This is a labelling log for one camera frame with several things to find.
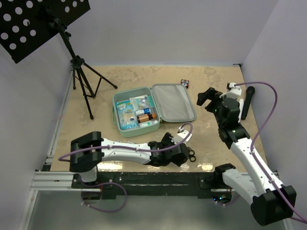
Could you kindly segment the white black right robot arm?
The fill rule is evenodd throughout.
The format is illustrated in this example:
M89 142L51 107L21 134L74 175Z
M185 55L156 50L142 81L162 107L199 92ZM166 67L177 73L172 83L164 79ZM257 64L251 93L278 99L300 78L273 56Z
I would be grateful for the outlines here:
M199 93L197 105L210 100L205 107L213 113L222 142L241 161L248 175L241 173L231 164L217 166L213 172L214 184L219 188L234 189L250 205L254 219L266 226L291 218L294 213L296 191L284 183L269 169L255 148L252 139L239 122L241 95L239 87L228 89L226 93L210 87Z

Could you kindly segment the black handled scissors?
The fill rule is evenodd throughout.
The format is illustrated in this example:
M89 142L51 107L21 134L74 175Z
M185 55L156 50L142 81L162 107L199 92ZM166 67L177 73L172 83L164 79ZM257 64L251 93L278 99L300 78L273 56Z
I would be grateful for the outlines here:
M190 147L188 147L188 150L189 150L188 158L190 162L195 162L196 161L195 151Z

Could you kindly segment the white gauze pack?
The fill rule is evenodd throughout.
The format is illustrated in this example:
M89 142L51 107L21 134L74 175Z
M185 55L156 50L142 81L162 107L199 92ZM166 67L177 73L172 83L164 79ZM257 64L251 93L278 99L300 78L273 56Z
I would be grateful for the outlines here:
M137 97L131 97L130 102L134 105L137 105L139 107L146 107L148 104L147 96L141 95Z

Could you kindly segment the brown bottle orange cap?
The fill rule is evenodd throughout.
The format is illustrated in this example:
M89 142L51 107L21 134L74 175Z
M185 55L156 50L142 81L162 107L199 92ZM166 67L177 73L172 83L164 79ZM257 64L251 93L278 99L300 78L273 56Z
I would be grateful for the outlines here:
M137 116L138 123L147 122L152 119L156 119L156 114L143 114L143 115Z

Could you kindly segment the blue cotton swab bag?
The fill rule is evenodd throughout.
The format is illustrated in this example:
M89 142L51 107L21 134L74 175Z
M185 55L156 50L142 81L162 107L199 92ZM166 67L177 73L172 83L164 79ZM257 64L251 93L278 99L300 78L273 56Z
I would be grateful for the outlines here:
M130 100L116 102L116 110L121 130L138 127L137 117Z

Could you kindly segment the white plastic bottle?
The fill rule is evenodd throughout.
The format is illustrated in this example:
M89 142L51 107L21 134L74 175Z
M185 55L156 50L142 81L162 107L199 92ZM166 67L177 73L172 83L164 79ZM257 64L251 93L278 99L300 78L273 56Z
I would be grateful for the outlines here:
M155 125L157 123L158 123L157 120L149 120L147 122L139 123L139 125L140 125L140 127L149 127L149 126Z

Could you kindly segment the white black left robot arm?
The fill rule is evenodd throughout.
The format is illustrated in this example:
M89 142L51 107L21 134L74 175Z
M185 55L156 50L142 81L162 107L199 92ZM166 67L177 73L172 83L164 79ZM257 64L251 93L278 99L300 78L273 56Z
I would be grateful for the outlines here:
M160 142L130 144L101 138L100 132L92 132L71 142L70 172L78 173L89 188L99 184L97 165L105 161L128 161L153 167L165 167L170 163L181 166L196 160L195 151L187 146L192 134L180 129L172 136L165 133Z

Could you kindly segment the mint green medicine case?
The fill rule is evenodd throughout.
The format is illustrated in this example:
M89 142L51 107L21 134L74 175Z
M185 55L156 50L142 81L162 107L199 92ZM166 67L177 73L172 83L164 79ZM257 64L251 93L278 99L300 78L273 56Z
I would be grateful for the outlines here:
M158 123L152 126L120 129L116 102L130 100L131 97L141 95L151 96L153 107L151 114L156 114ZM138 109L132 103L134 112ZM117 124L120 134L125 138L143 135L159 129L162 121L171 123L191 122L197 118L195 109L190 100L187 89L181 84L154 84L151 88L140 87L122 91L113 96L113 121Z

